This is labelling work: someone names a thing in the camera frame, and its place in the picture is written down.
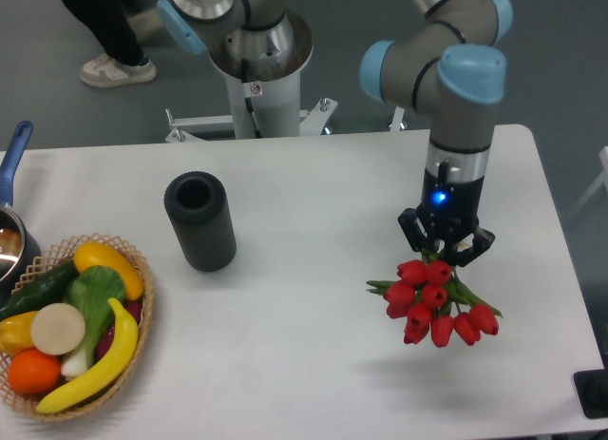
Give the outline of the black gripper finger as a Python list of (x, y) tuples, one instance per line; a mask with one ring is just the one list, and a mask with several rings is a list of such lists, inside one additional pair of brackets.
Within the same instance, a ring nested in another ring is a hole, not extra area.
[(414, 252), (427, 250), (436, 253), (439, 248), (434, 217), (424, 207), (406, 208), (398, 217), (398, 223)]
[(466, 267), (470, 262), (485, 253), (495, 241), (495, 235), (481, 227), (472, 233), (472, 243), (464, 250), (459, 250), (456, 244), (446, 242), (444, 249), (445, 261), (452, 267)]

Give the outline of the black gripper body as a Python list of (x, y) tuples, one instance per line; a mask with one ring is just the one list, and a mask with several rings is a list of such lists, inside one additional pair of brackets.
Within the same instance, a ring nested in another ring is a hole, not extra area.
[(484, 180), (440, 183), (436, 176), (424, 172), (416, 214), (426, 234), (427, 248), (437, 249), (440, 241), (456, 245), (477, 229)]

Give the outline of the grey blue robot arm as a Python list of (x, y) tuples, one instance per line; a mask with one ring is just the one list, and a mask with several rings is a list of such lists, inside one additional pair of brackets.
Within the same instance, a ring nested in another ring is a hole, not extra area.
[[(509, 0), (414, 0), (426, 26), (406, 42), (379, 41), (359, 67), (373, 99), (431, 121), (420, 204), (399, 224), (416, 252), (466, 266), (490, 248), (478, 207), (506, 60), (496, 44)], [(240, 139), (300, 136), (300, 73), (313, 51), (307, 23), (285, 0), (159, 0), (174, 40), (207, 53), (224, 76)]]

